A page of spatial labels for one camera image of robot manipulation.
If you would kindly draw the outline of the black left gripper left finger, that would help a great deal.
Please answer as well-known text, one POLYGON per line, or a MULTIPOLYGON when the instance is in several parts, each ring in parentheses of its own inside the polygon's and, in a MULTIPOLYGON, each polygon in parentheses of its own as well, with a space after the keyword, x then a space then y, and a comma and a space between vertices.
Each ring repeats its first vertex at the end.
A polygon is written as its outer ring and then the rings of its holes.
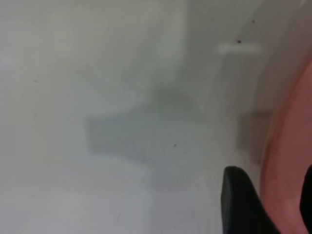
POLYGON ((224 234, 278 234, 248 174, 236 166, 224 169, 221 190, 224 234))

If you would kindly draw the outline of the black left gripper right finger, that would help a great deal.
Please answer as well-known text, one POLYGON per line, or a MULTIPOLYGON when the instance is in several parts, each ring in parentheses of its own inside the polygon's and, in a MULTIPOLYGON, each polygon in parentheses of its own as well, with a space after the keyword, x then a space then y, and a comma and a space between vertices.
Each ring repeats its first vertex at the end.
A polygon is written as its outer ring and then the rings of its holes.
POLYGON ((307 170, 302 186, 300 212, 309 234, 312 234, 312 166, 307 170))

